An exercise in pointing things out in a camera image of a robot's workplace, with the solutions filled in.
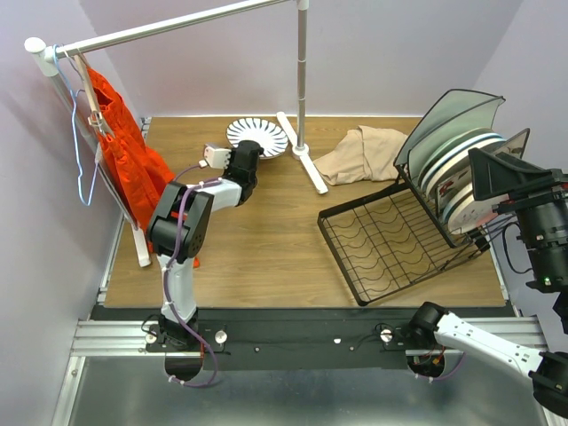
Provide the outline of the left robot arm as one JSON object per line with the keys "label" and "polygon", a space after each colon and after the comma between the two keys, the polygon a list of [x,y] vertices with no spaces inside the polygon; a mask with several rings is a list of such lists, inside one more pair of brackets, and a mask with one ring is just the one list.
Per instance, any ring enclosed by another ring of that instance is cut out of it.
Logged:
{"label": "left robot arm", "polygon": [[197,313],[193,292],[193,263],[205,242],[211,214],[242,205],[257,185],[256,172],[264,149],[244,140],[225,149],[206,146],[200,165],[222,170],[220,177],[194,185],[170,181],[146,229],[162,272],[162,308],[158,328],[151,334],[179,351],[196,342],[191,321]]}

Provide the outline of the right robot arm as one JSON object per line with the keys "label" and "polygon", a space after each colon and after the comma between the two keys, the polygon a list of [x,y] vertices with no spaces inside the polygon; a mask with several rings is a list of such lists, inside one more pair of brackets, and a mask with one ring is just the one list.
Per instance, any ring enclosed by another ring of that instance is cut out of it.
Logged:
{"label": "right robot arm", "polygon": [[[553,310],[567,322],[567,176],[545,170],[510,154],[469,152],[473,196],[499,198],[498,215],[514,214],[528,252],[533,279],[527,287],[557,296]],[[446,307],[425,302],[408,324],[410,341],[423,349],[433,345],[460,351],[499,368],[531,387],[534,399],[550,413],[567,415],[567,354],[510,341],[509,330],[520,318],[506,319],[496,332],[487,319],[464,319]]]}

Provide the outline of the blue striped white plate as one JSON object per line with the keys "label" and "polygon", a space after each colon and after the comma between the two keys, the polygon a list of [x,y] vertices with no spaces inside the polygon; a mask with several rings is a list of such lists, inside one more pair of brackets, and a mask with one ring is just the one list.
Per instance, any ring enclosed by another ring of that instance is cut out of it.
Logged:
{"label": "blue striped white plate", "polygon": [[231,122],[225,131],[231,146],[241,141],[254,141],[263,148],[262,160],[269,160],[284,154],[288,147],[288,136],[274,122],[266,119],[246,117]]}

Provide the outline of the pink and cream plate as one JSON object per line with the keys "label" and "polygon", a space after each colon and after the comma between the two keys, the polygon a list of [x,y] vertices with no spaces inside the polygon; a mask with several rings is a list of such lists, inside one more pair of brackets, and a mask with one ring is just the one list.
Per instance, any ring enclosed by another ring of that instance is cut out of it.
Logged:
{"label": "pink and cream plate", "polygon": [[486,224],[497,217],[493,208],[503,200],[501,196],[475,201],[469,194],[460,201],[450,202],[445,209],[448,231],[450,234],[464,234]]}

